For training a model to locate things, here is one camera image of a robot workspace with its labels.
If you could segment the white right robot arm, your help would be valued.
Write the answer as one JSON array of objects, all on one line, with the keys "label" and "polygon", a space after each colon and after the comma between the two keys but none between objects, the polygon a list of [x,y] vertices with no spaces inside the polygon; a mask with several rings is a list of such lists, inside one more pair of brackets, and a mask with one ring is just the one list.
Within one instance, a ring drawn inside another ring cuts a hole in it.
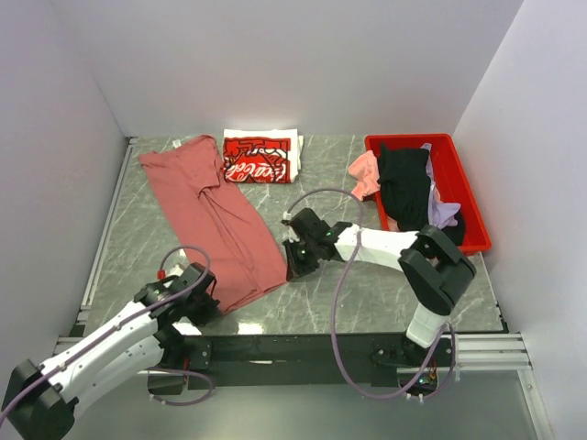
[{"label": "white right robot arm", "polygon": [[283,214],[282,242],[286,279],[293,281],[319,268],[322,261],[368,263],[401,271],[418,300],[405,331],[403,355],[415,366],[435,354],[434,339],[476,276],[476,269],[443,231],[426,225],[419,231],[391,232],[350,222],[329,225],[310,208]]}]

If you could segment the dusty rose t-shirt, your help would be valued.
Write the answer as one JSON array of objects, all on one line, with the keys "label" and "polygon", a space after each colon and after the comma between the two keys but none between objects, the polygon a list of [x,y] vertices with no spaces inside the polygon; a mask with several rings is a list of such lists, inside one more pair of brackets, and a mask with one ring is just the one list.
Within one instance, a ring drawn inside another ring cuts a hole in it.
[{"label": "dusty rose t-shirt", "polygon": [[224,179],[213,137],[141,154],[138,161],[179,243],[198,246],[209,255],[222,314],[286,283],[282,252],[238,186]]}]

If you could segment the red white Coca-Cola shirt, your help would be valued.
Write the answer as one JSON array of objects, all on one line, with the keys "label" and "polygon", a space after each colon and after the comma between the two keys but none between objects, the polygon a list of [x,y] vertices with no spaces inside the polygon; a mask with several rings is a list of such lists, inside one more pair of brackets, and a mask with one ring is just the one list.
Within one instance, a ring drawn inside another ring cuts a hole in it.
[{"label": "red white Coca-Cola shirt", "polygon": [[297,180],[305,141],[297,129],[225,129],[223,136],[226,181],[288,184]]}]

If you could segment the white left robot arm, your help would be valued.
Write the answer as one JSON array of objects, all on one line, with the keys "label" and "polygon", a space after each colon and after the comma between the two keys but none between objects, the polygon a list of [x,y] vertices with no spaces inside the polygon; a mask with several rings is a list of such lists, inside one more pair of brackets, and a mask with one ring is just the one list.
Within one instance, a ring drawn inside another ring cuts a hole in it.
[{"label": "white left robot arm", "polygon": [[210,358],[207,342],[191,336],[216,317],[216,277],[193,263],[181,274],[144,285],[114,318],[77,344],[11,373],[2,421],[24,439],[62,439],[85,409],[144,369],[186,376]]}]

